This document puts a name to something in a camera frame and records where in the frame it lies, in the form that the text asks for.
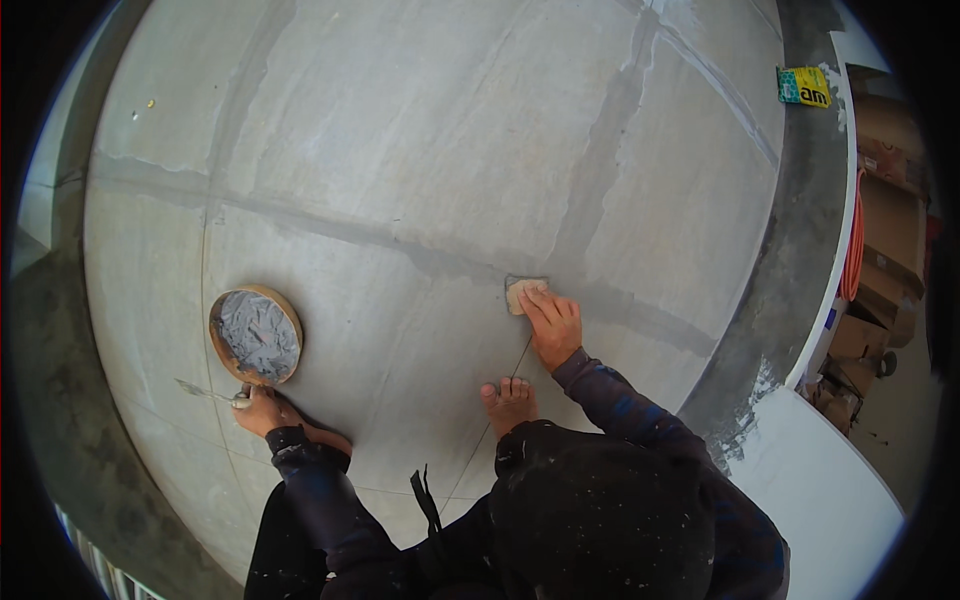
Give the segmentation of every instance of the sponge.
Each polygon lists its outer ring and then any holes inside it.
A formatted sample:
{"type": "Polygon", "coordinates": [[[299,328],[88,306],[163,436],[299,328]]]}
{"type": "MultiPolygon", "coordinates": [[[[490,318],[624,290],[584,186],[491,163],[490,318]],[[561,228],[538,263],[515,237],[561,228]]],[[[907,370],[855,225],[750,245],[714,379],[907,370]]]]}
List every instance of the sponge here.
{"type": "Polygon", "coordinates": [[[503,281],[503,289],[504,292],[506,292],[505,297],[507,299],[507,310],[510,311],[511,315],[526,314],[523,312],[523,307],[520,306],[520,300],[517,296],[520,290],[529,282],[548,284],[550,278],[507,275],[507,278],[503,281]]]}

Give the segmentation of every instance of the person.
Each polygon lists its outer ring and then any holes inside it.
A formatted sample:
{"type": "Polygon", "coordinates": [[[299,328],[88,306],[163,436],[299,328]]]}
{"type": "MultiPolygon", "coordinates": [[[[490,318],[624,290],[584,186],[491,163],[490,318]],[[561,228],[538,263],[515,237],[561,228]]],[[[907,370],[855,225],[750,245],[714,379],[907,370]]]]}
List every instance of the person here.
{"type": "Polygon", "coordinates": [[[266,439],[283,481],[264,508],[245,598],[786,596],[789,547],[704,441],[585,352],[575,301],[539,284],[519,300],[540,362],[604,433],[539,419],[528,381],[484,385],[498,440],[492,490],[441,528],[415,473],[429,529],[400,551],[352,493],[348,441],[253,389],[234,414],[266,439]]]}

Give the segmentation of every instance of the gray mortar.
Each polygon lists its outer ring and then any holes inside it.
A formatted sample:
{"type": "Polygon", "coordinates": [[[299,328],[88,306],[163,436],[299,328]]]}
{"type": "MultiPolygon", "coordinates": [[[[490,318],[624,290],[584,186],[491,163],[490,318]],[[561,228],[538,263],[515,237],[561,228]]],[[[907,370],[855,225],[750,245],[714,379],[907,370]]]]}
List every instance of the gray mortar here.
{"type": "Polygon", "coordinates": [[[242,371],[279,383],[297,365],[297,331],[280,307],[255,292],[231,292],[220,308],[220,335],[242,371]]]}

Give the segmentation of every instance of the round container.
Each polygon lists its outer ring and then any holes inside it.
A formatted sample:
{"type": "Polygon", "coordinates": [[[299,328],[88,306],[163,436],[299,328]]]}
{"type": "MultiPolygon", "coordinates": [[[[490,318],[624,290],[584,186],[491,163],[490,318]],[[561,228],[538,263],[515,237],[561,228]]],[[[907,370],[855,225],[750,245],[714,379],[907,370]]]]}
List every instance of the round container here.
{"type": "Polygon", "coordinates": [[[241,285],[238,288],[225,292],[220,296],[220,298],[213,302],[213,306],[210,308],[208,325],[210,329],[210,341],[213,343],[213,349],[217,351],[217,356],[220,357],[220,362],[224,364],[224,367],[227,368],[227,371],[229,371],[230,374],[240,381],[256,386],[272,387],[289,379],[290,375],[294,374],[294,371],[297,370],[297,365],[300,363],[300,353],[303,348],[303,329],[300,327],[300,319],[297,318],[297,311],[295,311],[294,307],[290,305],[290,302],[288,302],[287,299],[276,290],[272,290],[265,285],[251,283],[248,285],[241,285]],[[230,344],[224,339],[220,332],[222,323],[221,313],[223,311],[224,300],[226,300],[227,297],[234,292],[252,292],[258,296],[269,299],[279,307],[286,320],[293,325],[294,331],[297,334],[297,355],[291,369],[277,380],[273,380],[271,377],[258,371],[256,368],[241,367],[240,359],[234,354],[233,348],[230,347],[230,344]]]}

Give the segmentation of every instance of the white wall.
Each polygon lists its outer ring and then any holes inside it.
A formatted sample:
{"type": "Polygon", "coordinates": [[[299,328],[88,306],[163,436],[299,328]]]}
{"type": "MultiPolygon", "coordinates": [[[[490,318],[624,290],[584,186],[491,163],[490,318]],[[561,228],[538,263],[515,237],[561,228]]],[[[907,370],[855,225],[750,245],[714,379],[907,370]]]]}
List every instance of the white wall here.
{"type": "Polygon", "coordinates": [[[754,405],[729,460],[731,480],[790,545],[791,600],[849,600],[903,524],[893,495],[857,450],[799,395],[780,387],[754,405]]]}

